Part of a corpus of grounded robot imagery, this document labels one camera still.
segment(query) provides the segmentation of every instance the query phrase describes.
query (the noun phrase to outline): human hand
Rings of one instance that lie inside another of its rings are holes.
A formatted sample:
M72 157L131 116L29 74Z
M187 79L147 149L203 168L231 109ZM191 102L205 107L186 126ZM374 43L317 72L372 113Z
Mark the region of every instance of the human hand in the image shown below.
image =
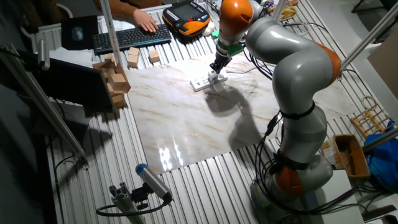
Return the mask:
M133 13L134 20L141 26L145 31L156 32L158 29L156 21L148 13L136 9Z

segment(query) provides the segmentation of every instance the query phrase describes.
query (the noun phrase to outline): black keyboard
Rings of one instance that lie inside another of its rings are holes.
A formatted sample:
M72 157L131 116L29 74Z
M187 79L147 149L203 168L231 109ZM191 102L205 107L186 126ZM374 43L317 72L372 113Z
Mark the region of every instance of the black keyboard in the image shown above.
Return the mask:
M154 32L146 32L141 28L121 30L116 32L120 50L128 50L130 47L147 47L156 44L165 44L172 40L165 24L158 25ZM93 35L95 55L112 52L112 45L108 33Z

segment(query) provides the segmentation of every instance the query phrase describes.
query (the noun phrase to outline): marble surface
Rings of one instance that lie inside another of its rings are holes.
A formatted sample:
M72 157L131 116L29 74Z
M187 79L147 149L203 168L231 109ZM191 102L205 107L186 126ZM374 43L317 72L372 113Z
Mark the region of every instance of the marble surface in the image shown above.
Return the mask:
M214 56L208 55L126 72L128 99L147 163L156 174L259 142L279 110L272 82L256 69L227 73L221 92L207 88L195 93L190 80L206 75L212 61ZM253 67L237 55L224 71ZM356 111L338 82L318 92L314 101L327 120Z

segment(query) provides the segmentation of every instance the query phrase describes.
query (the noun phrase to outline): monitor screen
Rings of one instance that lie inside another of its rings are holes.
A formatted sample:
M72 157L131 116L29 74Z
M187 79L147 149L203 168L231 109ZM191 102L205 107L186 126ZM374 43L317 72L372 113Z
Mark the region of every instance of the monitor screen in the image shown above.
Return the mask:
M200 16L200 12L197 11L196 9L192 8L188 4L185 4L181 7L175 8L174 14L181 17L183 20L187 20L188 18L191 18L191 17Z
M18 53L23 57L37 58L32 53ZM47 96L78 103L95 112L114 112L101 71L51 58L48 71L35 72L33 75Z

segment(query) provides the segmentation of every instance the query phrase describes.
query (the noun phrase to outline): white power strip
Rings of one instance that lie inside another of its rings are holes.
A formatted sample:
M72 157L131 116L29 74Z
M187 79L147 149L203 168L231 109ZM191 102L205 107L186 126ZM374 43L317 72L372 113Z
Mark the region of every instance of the white power strip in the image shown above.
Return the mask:
M228 77L219 74L217 80L211 82L209 81L208 76L202 76L200 78L194 78L193 80L191 80L190 85L193 91L198 92L200 90L204 90L205 88L212 86L213 84L217 85L218 83L226 81L227 79Z

